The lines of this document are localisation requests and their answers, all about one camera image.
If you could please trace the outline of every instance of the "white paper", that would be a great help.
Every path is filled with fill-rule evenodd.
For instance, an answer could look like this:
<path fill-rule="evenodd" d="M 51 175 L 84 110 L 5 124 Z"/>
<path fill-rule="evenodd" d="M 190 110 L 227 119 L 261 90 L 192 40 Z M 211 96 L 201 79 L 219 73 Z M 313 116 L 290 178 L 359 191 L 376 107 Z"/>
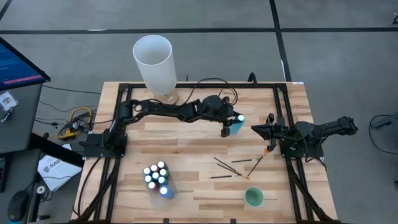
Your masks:
<path fill-rule="evenodd" d="M 12 97 L 9 91 L 6 91 L 0 95 L 0 104 L 4 108 L 4 111 L 9 111 L 18 105 L 18 101 Z"/>
<path fill-rule="evenodd" d="M 71 150 L 70 144 L 64 144 L 63 147 Z M 78 174 L 80 171 L 80 167 L 68 164 L 51 156 L 44 156 L 43 159 L 39 161 L 39 166 L 37 167 L 37 172 L 43 177 L 44 182 L 51 191 L 58 190 L 62 185 L 68 182 L 71 177 Z M 58 180 L 45 177 L 66 178 Z"/>

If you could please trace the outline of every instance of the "green cup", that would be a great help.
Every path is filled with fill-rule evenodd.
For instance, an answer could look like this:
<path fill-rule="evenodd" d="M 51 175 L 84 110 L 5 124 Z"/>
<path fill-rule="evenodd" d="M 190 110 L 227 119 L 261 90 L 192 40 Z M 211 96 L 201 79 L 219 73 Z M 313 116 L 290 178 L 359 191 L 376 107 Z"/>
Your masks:
<path fill-rule="evenodd" d="M 260 207 L 264 202 L 264 194 L 257 187 L 250 187 L 244 193 L 244 201 L 252 207 Z"/>

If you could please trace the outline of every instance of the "bottle cap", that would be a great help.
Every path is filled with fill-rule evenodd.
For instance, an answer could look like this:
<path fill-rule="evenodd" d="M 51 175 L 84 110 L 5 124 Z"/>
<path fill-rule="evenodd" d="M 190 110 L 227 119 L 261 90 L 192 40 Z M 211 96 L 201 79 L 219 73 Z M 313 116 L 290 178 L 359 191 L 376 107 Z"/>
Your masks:
<path fill-rule="evenodd" d="M 161 187 L 160 188 L 160 193 L 161 194 L 167 194 L 167 187 Z"/>
<path fill-rule="evenodd" d="M 164 168 L 164 162 L 160 161 L 157 163 L 157 166 L 161 169 Z"/>
<path fill-rule="evenodd" d="M 161 170 L 160 170 L 160 174 L 161 174 L 161 175 L 166 175 L 166 170 L 165 170 L 165 169 L 161 169 Z"/>
<path fill-rule="evenodd" d="M 157 171 L 157 166 L 156 166 L 156 165 L 152 165 L 152 166 L 150 167 L 150 169 L 151 169 L 152 171 L 156 172 L 156 171 Z"/>
<path fill-rule="evenodd" d="M 144 174 L 149 175 L 150 174 L 150 169 L 149 168 L 145 168 L 144 169 Z"/>
<path fill-rule="evenodd" d="M 154 173 L 152 174 L 152 178 L 153 178 L 153 179 L 158 179 L 158 178 L 159 178 L 159 173 L 158 173 L 158 172 L 154 172 Z"/>
<path fill-rule="evenodd" d="M 155 189 L 155 183 L 154 182 L 150 182 L 149 184 L 148 184 L 148 187 L 150 188 L 150 189 Z"/>
<path fill-rule="evenodd" d="M 164 177 L 159 177 L 158 182 L 159 182 L 160 184 L 163 184 L 165 181 L 166 181 L 166 178 L 164 178 Z"/>
<path fill-rule="evenodd" d="M 152 181 L 152 177 L 151 176 L 149 176 L 149 175 L 145 176 L 145 182 L 149 183 L 151 181 Z"/>

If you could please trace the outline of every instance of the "computer mouse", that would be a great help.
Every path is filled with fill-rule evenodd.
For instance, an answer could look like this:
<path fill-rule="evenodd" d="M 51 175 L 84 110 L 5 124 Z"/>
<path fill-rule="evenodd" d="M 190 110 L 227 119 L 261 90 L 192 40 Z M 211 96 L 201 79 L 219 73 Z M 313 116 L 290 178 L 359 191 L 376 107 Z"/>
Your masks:
<path fill-rule="evenodd" d="M 10 219 L 12 222 L 21 221 L 25 216 L 28 201 L 29 193 L 25 190 L 15 193 L 8 204 L 8 219 Z"/>

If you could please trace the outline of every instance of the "wooden tabletop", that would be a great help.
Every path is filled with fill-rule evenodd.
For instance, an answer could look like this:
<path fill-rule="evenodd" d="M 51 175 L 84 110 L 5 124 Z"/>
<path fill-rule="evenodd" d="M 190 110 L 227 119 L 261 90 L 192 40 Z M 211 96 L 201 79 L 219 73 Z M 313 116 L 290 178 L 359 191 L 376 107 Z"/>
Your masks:
<path fill-rule="evenodd" d="M 119 83 L 104 83 L 96 122 L 112 119 Z M 288 83 L 290 104 L 294 120 L 312 121 L 311 111 L 303 84 Z M 192 89 L 179 88 L 181 104 Z M 217 95 L 219 89 L 196 89 L 192 100 L 204 99 L 209 95 Z M 251 130 L 254 124 L 263 124 L 269 113 L 276 115 L 274 94 L 272 89 L 248 88 L 237 89 L 239 100 L 234 110 L 246 118 L 238 135 L 227 138 L 220 137 L 221 124 L 207 121 L 182 123 L 175 118 L 148 116 L 127 127 L 128 144 L 126 155 L 121 160 L 118 186 L 114 201 L 112 222 L 162 222 L 169 218 L 170 222 L 208 222 L 229 223 L 237 219 L 238 223 L 292 223 L 295 222 L 292 198 L 285 161 L 277 146 L 259 163 L 250 180 L 242 177 L 209 179 L 216 175 L 230 175 L 227 170 L 216 165 L 217 157 L 227 162 L 239 172 L 247 175 L 255 162 L 230 162 L 239 159 L 258 158 L 268 145 L 258 134 Z M 221 96 L 229 96 L 230 90 L 223 90 Z M 134 89 L 132 98 L 143 100 L 153 98 L 153 94 L 145 88 Z M 285 108 L 280 93 L 282 110 Z M 107 124 L 96 124 L 95 133 L 102 133 Z M 85 162 L 81 175 L 81 185 L 96 159 Z M 96 165 L 83 192 L 82 211 L 86 208 L 98 191 L 104 159 Z M 172 200 L 169 208 L 156 210 L 152 207 L 146 187 L 142 179 L 142 170 L 158 161 L 165 161 L 175 180 L 179 195 Z M 316 160 L 304 163 L 308 189 L 322 209 L 336 218 L 325 169 Z M 243 200 L 244 191 L 248 187 L 258 187 L 264 193 L 264 203 L 259 208 L 252 208 Z M 303 218 L 306 217 L 303 198 L 299 193 Z M 101 217 L 105 216 L 108 197 L 103 200 Z"/>

